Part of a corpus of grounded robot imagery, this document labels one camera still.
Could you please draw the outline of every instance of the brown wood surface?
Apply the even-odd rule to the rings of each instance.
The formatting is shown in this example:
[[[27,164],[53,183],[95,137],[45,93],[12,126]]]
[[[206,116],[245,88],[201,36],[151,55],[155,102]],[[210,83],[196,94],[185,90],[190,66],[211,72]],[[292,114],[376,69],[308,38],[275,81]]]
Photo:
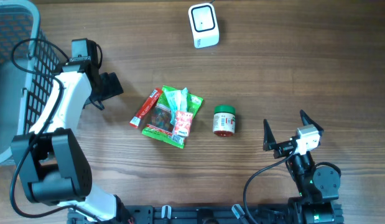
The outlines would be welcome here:
[[[216,1],[220,43],[194,49],[195,2],[38,5],[49,40],[70,54],[72,39],[103,49],[121,96],[83,110],[77,139],[94,181],[128,205],[242,203],[251,174],[275,162],[262,151],[262,120],[279,141],[294,135],[304,109],[325,128],[316,162],[342,171],[346,223],[385,223],[385,3],[379,1]],[[185,149],[141,134],[128,122],[162,85],[205,99]],[[238,114],[233,138],[212,131],[213,110]],[[8,200],[13,167],[0,167],[0,223],[65,223],[66,213],[29,220]],[[20,207],[30,204],[17,185]],[[257,177],[248,202],[286,203],[298,191],[284,166]]]

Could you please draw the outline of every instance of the red and white packet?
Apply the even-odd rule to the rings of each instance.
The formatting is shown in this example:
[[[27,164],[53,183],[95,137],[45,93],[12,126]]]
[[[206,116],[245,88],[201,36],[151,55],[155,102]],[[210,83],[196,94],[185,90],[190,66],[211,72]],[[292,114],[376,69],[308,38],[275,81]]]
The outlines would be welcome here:
[[[193,113],[176,111],[173,133],[181,137],[188,137],[190,135],[192,119]]]
[[[151,95],[149,95],[148,99],[145,101],[137,114],[130,121],[130,125],[132,127],[138,128],[141,119],[149,112],[149,110],[151,110],[162,93],[163,91],[160,88],[155,88],[155,90],[151,93]]]

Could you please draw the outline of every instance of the jar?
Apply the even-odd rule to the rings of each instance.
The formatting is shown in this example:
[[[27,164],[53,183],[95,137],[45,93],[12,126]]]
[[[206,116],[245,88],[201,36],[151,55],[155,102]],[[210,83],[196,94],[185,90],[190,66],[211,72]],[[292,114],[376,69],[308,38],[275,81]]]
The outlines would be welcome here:
[[[233,136],[235,133],[235,108],[218,105],[213,118],[213,133],[220,137]]]

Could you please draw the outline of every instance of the green package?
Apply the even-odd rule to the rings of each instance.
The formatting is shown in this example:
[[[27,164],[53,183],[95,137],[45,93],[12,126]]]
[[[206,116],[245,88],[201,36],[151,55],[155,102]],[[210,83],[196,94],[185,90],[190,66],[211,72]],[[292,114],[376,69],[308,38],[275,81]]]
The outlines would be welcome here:
[[[151,120],[142,130],[142,134],[183,149],[185,139],[172,134],[173,125],[170,123],[172,115],[169,102],[164,93],[165,91],[174,91],[177,89],[170,86],[163,86],[162,90],[163,93],[157,100]],[[202,102],[203,98],[188,93],[187,111],[193,113],[193,117],[195,117]]]

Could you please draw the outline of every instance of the plastic basket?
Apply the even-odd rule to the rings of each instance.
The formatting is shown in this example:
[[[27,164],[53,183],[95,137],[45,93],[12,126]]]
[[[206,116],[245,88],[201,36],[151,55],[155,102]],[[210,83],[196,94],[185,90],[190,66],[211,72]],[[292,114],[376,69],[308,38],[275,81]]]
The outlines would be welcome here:
[[[0,165],[14,164],[13,137],[29,132],[52,89],[51,78],[22,72],[11,63],[13,46],[29,37],[47,39],[36,6],[29,1],[0,1]],[[19,65],[45,74],[59,63],[51,46],[36,41],[21,45],[15,56]]]

